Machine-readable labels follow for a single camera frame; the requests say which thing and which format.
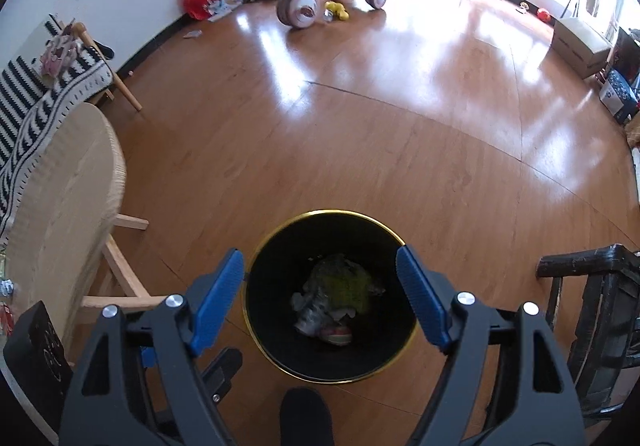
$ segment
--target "black foot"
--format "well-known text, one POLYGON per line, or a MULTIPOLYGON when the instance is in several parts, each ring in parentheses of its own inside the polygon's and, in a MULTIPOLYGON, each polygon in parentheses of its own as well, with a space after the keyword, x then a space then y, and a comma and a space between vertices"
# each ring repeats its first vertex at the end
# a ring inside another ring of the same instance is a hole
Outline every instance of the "black foot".
POLYGON ((315 390, 292 388, 280 405, 281 446, 334 446, 331 413, 315 390))

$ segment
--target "black and white blanket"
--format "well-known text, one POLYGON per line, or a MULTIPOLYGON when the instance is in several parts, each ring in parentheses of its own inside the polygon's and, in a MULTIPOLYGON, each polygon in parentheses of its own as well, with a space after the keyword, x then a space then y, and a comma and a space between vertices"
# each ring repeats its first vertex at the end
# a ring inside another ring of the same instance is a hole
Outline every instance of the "black and white blanket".
MULTIPOLYGON (((57 27, 44 22, 54 35, 57 27)), ((0 73, 0 245, 6 245, 22 192, 38 158, 76 105, 106 89, 113 75, 94 48, 78 59, 48 90, 17 56, 0 73)))

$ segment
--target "black trash can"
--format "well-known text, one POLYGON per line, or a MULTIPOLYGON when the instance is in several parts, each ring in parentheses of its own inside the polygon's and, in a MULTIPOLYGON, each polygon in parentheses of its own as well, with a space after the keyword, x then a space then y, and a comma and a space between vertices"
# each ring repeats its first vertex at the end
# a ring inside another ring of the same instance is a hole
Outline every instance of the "black trash can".
POLYGON ((322 383, 353 382, 391 364, 409 344, 416 319, 396 275, 404 242, 360 213, 319 210, 277 228, 258 248, 243 290, 244 317, 257 346, 278 368, 322 383), (350 322, 353 341, 336 347, 296 331, 290 305, 322 257, 343 253, 385 288, 366 315, 350 322))

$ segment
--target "gold rim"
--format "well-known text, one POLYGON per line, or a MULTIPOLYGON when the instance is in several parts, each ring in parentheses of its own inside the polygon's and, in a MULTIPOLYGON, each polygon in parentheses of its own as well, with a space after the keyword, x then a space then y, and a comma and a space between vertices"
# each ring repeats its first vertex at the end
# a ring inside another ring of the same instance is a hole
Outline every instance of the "gold rim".
POLYGON ((402 346, 402 348, 400 350, 398 350, 398 352, 396 352, 396 354, 392 358, 390 358, 384 365, 380 366, 376 370, 374 370, 372 372, 368 372, 367 374, 364 374, 363 376, 360 376, 360 377, 357 377, 357 378, 353 378, 353 379, 347 379, 347 380, 344 380, 344 381, 317 381, 315 379, 301 378, 300 376, 295 375, 293 372, 290 372, 289 370, 283 368, 281 365, 278 365, 276 363, 276 361, 273 358, 271 358, 269 353, 262 347, 262 344, 260 343, 260 340, 258 340, 258 337, 255 335, 254 328, 252 327, 251 322, 249 321, 249 314, 248 314, 247 309, 246 309, 246 283, 247 283, 247 279, 248 279, 248 276, 249 276, 249 273, 251 272, 251 270, 254 269, 255 259, 258 257, 258 255, 260 254, 260 252, 262 251, 264 246, 267 245, 267 242, 269 242, 277 233, 282 231, 284 228, 286 228, 288 226, 291 226, 292 224, 294 224, 294 223, 296 223, 298 221, 301 221, 302 219, 306 219, 307 217, 311 217, 311 216, 314 216, 314 215, 330 214, 330 213, 341 213, 341 214, 345 214, 345 215, 353 215, 355 217, 359 217, 361 219, 365 219, 365 220, 367 220, 369 222, 373 222, 374 224, 377 224, 378 226, 380 226, 387 233, 389 233, 393 238, 395 238, 396 241, 401 246, 405 245, 404 244, 404 240, 402 240, 398 236, 398 234, 395 233, 391 228, 385 226, 382 222, 377 221, 377 220, 373 219, 372 217, 369 217, 368 215, 364 215, 362 213, 358 213, 358 212, 355 212, 355 211, 349 211, 349 210, 313 210, 313 211, 308 211, 306 213, 302 213, 300 215, 296 215, 295 217, 292 217, 291 219, 288 219, 287 221, 283 222, 278 227, 276 227, 276 229, 274 229, 271 233, 269 233, 265 238, 262 239, 262 241, 260 242, 260 245, 258 245, 256 250, 254 251, 254 255, 251 257, 251 262, 249 263, 249 270, 245 273, 244 282, 242 282, 242 289, 240 291, 240 295, 241 295, 241 298, 242 298, 242 314, 244 315, 244 323, 246 324, 246 327, 249 329, 249 334, 251 335, 251 337, 254 340, 254 343, 256 344, 258 349, 260 349, 260 352, 262 352, 262 355, 265 358, 267 358, 273 366, 275 366, 277 369, 281 370, 285 374, 288 374, 289 376, 291 376, 293 378, 299 379, 300 381, 314 382, 316 384, 348 384, 350 382, 362 381, 363 379, 370 378, 371 376, 373 376, 375 374, 378 374, 379 372, 382 372, 386 368, 389 368, 391 365, 393 365, 398 360, 398 358, 404 353, 404 351, 409 348, 409 345, 413 341, 415 333, 418 330, 418 322, 417 322, 417 320, 414 323, 414 328, 411 331, 411 334, 409 334, 409 337, 405 341, 405 343, 402 346))

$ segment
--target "yellow toy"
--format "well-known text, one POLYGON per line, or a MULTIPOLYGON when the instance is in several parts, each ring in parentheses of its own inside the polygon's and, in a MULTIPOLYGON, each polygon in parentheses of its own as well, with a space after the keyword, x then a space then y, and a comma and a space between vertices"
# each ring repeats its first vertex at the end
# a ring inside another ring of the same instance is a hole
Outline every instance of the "yellow toy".
POLYGON ((344 5, 339 2, 327 1, 324 3, 325 9, 331 11, 334 17, 338 17, 340 20, 349 20, 349 14, 344 9, 344 5))

